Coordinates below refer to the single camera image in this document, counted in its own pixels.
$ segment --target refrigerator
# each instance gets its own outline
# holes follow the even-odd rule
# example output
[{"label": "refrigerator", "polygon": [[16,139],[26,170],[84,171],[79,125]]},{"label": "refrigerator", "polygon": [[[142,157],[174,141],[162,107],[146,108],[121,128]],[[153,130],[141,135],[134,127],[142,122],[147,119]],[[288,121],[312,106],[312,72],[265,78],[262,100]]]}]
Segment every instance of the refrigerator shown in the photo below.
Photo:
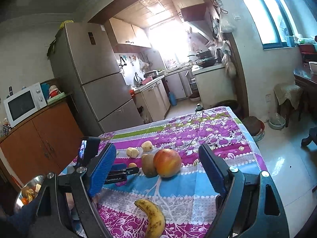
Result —
[{"label": "refrigerator", "polygon": [[56,34],[50,62],[62,90],[72,95],[84,135],[143,124],[103,25],[66,23]]}]

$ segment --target silver screw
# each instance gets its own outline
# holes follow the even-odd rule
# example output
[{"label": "silver screw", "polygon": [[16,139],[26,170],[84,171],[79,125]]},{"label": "silver screw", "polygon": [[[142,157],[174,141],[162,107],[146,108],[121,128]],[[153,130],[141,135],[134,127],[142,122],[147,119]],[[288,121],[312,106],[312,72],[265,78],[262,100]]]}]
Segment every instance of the silver screw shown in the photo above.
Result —
[{"label": "silver screw", "polygon": [[86,171],[86,167],[84,167],[84,166],[81,166],[81,167],[76,169],[76,172],[78,172],[80,174],[82,174],[84,171]]},{"label": "silver screw", "polygon": [[47,179],[52,179],[54,177],[54,173],[48,173],[46,177]]},{"label": "silver screw", "polygon": [[229,167],[230,172],[232,173],[236,173],[237,171],[239,171],[239,169],[236,166],[230,166]]},{"label": "silver screw", "polygon": [[267,171],[262,171],[261,174],[262,174],[263,177],[269,177],[270,176],[270,174]]}]

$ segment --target microwave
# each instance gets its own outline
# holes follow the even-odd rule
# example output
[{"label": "microwave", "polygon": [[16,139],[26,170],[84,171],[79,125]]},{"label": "microwave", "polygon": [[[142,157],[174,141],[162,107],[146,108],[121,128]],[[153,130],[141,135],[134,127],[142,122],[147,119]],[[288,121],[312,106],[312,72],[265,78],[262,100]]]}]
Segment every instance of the microwave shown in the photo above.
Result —
[{"label": "microwave", "polygon": [[46,105],[40,83],[29,86],[4,100],[7,119],[12,127]]}]

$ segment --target red and yellow apple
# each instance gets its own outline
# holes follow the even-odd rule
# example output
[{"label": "red and yellow apple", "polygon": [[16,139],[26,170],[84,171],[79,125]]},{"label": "red and yellow apple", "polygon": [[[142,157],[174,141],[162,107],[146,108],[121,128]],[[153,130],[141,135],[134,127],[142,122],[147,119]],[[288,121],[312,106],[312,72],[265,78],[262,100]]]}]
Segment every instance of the red and yellow apple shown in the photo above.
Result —
[{"label": "red and yellow apple", "polygon": [[154,155],[153,164],[161,177],[168,178],[178,173],[182,166],[182,159],[172,149],[161,149]]}]

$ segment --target white tile floor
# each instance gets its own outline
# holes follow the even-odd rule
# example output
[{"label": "white tile floor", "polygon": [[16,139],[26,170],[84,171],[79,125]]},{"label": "white tile floor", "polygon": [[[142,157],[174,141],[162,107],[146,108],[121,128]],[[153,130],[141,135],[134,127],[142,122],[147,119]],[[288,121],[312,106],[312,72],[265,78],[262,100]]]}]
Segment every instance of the white tile floor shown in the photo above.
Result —
[{"label": "white tile floor", "polygon": [[[171,107],[166,119],[195,111],[199,102],[178,101]],[[293,238],[306,223],[317,205],[317,146],[312,142],[301,148],[301,140],[307,138],[309,129],[316,124],[308,114],[300,122],[293,113],[288,128],[280,131],[265,124],[265,136],[257,144],[271,174],[287,216],[290,237]]]},{"label": "white tile floor", "polygon": [[200,101],[191,102],[190,99],[177,101],[177,105],[174,107],[171,106],[165,119],[181,116],[184,114],[194,113],[198,103],[200,103]]}]

